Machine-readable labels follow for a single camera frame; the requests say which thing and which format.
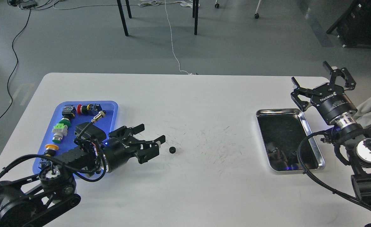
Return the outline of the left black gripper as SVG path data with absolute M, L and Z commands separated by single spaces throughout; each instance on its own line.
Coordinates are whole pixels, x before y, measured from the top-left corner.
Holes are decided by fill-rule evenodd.
M 103 142 L 103 156 L 106 161 L 107 173 L 111 173 L 118 167 L 126 164 L 132 157 L 136 157 L 139 164 L 143 164 L 159 155 L 161 144 L 165 143 L 165 135 L 161 135 L 152 141 L 139 140 L 133 135 L 145 130 L 145 125 L 135 127 L 122 126 L 109 132 L 110 139 Z M 124 145 L 118 139 L 127 140 L 132 138 L 132 145 Z

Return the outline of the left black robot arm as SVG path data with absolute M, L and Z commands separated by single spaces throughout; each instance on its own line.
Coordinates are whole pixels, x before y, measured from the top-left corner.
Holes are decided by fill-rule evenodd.
M 42 227 L 77 206 L 81 197 L 76 193 L 75 176 L 97 182 L 137 158 L 143 164 L 159 155 L 162 135 L 152 141 L 139 140 L 136 134 L 144 124 L 122 126 L 108 134 L 95 126 L 106 112 L 100 111 L 90 122 L 77 125 L 76 147 L 54 155 L 48 148 L 44 155 L 21 156 L 0 172 L 0 227 Z M 14 181 L 1 178 L 18 164 L 39 158 L 46 164 L 39 173 Z

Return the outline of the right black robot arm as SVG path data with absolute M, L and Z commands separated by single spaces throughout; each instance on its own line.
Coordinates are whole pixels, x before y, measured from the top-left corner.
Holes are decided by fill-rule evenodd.
M 297 160 L 303 173 L 312 181 L 356 205 L 371 211 L 371 173 L 365 168 L 371 168 L 371 129 L 363 128 L 355 121 L 353 115 L 357 108 L 346 95 L 347 90 L 355 89 L 356 82 L 345 67 L 338 69 L 328 62 L 323 62 L 324 68 L 330 73 L 329 82 L 314 89 L 306 89 L 292 77 L 295 88 L 291 93 L 292 100 L 303 112 L 314 106 L 325 123 L 331 128 L 306 136 L 297 149 Z M 346 166 L 351 166 L 351 184 L 355 196 L 348 195 L 322 182 L 304 164 L 302 146 L 311 138 L 323 135 L 321 141 L 334 146 L 335 156 Z

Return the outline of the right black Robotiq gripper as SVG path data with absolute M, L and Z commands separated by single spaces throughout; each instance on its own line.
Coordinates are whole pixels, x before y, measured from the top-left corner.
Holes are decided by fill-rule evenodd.
M 297 107 L 305 112 L 310 106 L 315 106 L 319 114 L 327 125 L 334 125 L 335 118 L 343 113 L 356 113 L 358 109 L 345 94 L 345 90 L 354 90 L 356 82 L 347 68 L 333 69 L 327 61 L 322 62 L 323 67 L 330 72 L 329 83 L 322 84 L 314 89 L 302 88 L 295 77 L 292 77 L 292 83 L 295 88 L 291 93 L 291 98 Z M 345 80 L 344 89 L 342 86 L 335 85 L 337 77 Z M 310 102 L 303 101 L 299 95 L 311 98 Z

